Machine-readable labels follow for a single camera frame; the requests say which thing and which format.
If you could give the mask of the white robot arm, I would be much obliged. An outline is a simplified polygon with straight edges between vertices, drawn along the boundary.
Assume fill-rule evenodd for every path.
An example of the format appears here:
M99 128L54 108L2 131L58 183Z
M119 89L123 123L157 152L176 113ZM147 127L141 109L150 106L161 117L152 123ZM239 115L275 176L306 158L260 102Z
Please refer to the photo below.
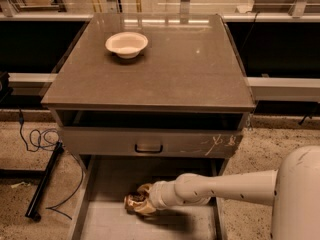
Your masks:
M138 188L134 211L150 214L174 206L202 205L218 197L272 207L271 240L319 240L320 147L287 155L277 170L206 177L186 173Z

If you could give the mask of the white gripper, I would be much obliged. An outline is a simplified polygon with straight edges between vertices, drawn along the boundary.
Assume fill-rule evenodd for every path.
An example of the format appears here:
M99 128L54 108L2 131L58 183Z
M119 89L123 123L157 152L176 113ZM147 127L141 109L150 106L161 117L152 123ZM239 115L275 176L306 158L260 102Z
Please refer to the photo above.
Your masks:
M177 204L173 181L158 181L153 185L146 183L138 187L137 192L141 195L149 194L149 200L136 201L134 211L141 215L151 215L157 210L167 209Z

